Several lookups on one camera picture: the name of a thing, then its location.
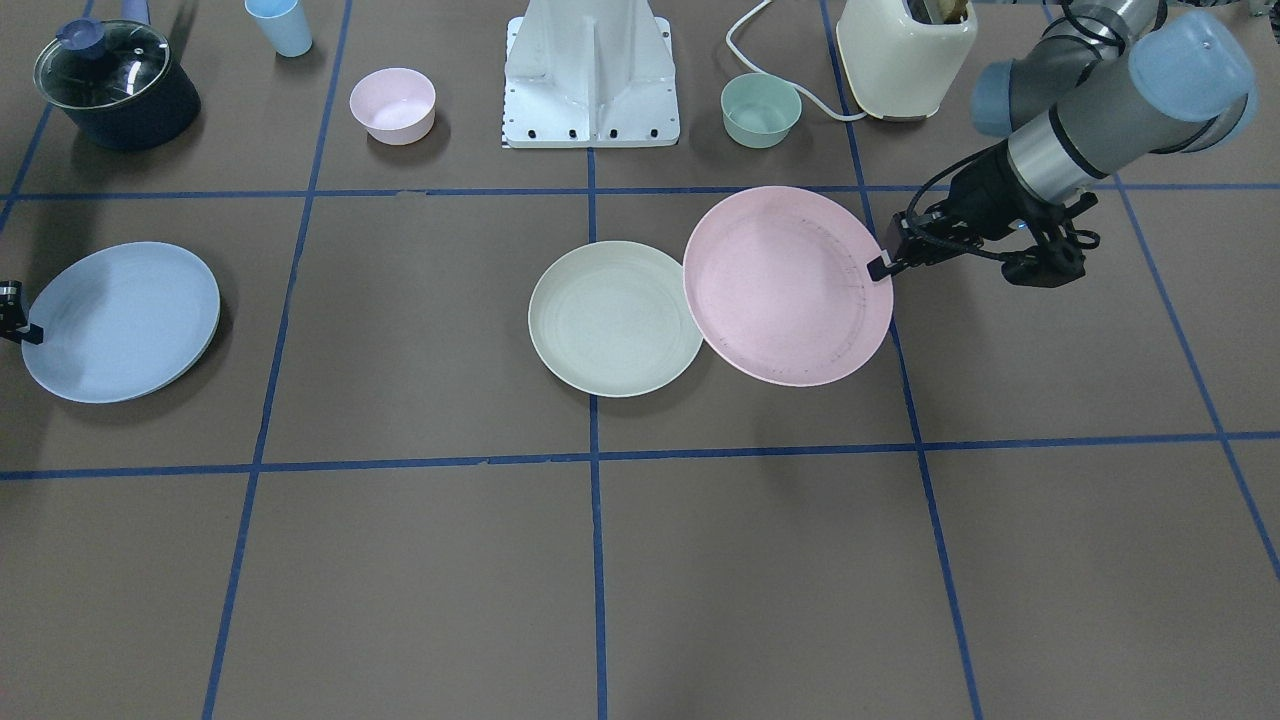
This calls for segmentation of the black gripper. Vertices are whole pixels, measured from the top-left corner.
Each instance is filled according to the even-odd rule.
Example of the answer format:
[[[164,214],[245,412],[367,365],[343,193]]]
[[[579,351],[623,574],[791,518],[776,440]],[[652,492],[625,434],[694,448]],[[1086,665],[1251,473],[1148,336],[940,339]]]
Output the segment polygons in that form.
[[[974,152],[927,181],[905,210],[905,261],[887,252],[867,264],[873,282],[961,255],[997,263],[1010,284],[1056,288],[1085,275],[1085,252],[1100,236],[1075,219],[1098,202],[1093,192],[1046,202],[1027,190],[1004,150]]]

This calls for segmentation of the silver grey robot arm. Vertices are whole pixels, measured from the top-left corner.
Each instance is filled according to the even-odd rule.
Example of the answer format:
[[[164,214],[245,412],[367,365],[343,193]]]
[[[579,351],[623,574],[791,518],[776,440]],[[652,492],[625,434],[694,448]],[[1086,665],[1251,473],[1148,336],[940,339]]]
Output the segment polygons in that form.
[[[895,214],[899,246],[869,275],[972,255],[1011,284],[1076,281],[1100,245],[1075,225],[1097,202],[1093,184],[1148,154],[1225,143],[1258,105],[1251,59],[1207,12],[1169,19],[1161,1],[1065,3],[1023,59],[980,73],[972,122],[996,143],[940,173],[945,199]]]

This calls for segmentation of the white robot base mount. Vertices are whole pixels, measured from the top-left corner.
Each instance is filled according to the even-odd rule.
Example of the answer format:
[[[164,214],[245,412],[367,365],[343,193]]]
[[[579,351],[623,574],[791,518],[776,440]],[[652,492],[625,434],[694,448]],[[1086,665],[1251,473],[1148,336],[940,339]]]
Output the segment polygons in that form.
[[[678,142],[671,24],[648,1],[530,1],[506,27],[502,143],[652,149]]]

